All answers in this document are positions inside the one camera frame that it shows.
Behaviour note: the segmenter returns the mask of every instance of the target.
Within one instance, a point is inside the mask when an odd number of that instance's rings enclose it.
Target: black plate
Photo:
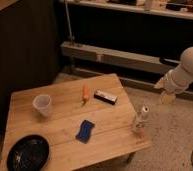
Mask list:
[[[38,171],[45,164],[49,154],[49,144],[39,135],[29,135],[20,139],[11,149],[7,158],[9,171]]]

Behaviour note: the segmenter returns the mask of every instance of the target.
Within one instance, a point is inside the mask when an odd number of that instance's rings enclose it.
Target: wooden table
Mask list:
[[[91,92],[82,106],[82,87]],[[115,105],[93,98],[96,89],[118,96]],[[41,93],[52,97],[52,114],[41,117],[32,100]],[[15,92],[11,96],[0,170],[7,170],[10,148],[24,136],[39,134],[50,144],[50,156],[43,170],[74,170],[150,146],[146,134],[135,135],[132,121],[135,110],[115,74],[70,81]],[[83,120],[95,124],[87,144],[75,139]]]

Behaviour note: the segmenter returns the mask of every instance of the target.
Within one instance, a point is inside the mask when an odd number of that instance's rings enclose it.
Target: bottle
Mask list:
[[[136,115],[133,122],[133,131],[135,133],[140,133],[145,128],[146,122],[148,120],[148,112],[149,108],[146,106],[142,106],[141,111]]]

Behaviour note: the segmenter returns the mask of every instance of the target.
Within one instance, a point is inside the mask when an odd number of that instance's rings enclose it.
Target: white paper cup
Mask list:
[[[33,107],[44,117],[50,115],[51,112],[51,96],[48,94],[40,94],[33,100]]]

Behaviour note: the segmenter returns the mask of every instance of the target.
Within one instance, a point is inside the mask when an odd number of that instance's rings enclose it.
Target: wall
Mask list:
[[[13,91],[50,84],[59,66],[52,0],[21,0],[0,11],[0,131]]]

